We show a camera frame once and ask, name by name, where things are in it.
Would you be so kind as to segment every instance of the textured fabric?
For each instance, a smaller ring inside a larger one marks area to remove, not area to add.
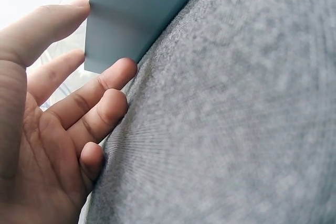
[[[88,223],[336,223],[336,0],[191,0],[106,142]]]

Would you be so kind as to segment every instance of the gray knit fabric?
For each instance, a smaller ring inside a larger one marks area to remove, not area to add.
[[[127,92],[88,223],[336,223],[336,0],[191,0]]]

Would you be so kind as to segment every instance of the hand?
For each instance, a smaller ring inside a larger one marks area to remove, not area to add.
[[[87,18],[87,0],[45,6],[0,31],[0,222],[77,223],[103,164],[98,145],[125,115],[119,91],[137,72],[121,59],[43,112],[42,105],[84,61],[71,51],[30,66]]]

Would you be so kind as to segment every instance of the gray felt surface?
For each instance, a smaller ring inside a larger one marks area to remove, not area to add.
[[[141,61],[88,223],[336,223],[336,0],[191,0]]]

